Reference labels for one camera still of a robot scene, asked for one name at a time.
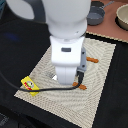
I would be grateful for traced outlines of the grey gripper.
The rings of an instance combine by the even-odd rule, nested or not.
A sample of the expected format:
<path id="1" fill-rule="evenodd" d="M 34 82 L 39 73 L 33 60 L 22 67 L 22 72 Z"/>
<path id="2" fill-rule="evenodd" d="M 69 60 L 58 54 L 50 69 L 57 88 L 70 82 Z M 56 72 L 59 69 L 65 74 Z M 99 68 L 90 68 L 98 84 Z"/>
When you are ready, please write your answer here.
<path id="1" fill-rule="evenodd" d="M 84 77 L 84 73 L 86 72 L 86 70 L 87 70 L 86 49 L 82 48 L 80 65 L 77 67 L 77 76 L 80 79 L 82 79 Z"/>

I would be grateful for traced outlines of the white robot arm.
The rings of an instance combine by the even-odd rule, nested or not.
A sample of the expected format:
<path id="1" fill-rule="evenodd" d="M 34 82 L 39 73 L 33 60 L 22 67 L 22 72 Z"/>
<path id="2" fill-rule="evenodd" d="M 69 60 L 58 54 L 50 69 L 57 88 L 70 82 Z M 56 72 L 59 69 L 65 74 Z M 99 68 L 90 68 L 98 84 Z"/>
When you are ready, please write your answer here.
<path id="1" fill-rule="evenodd" d="M 51 61 L 58 82 L 73 83 L 81 62 L 83 34 L 91 0 L 6 0 L 12 12 L 30 21 L 45 22 L 51 34 Z"/>

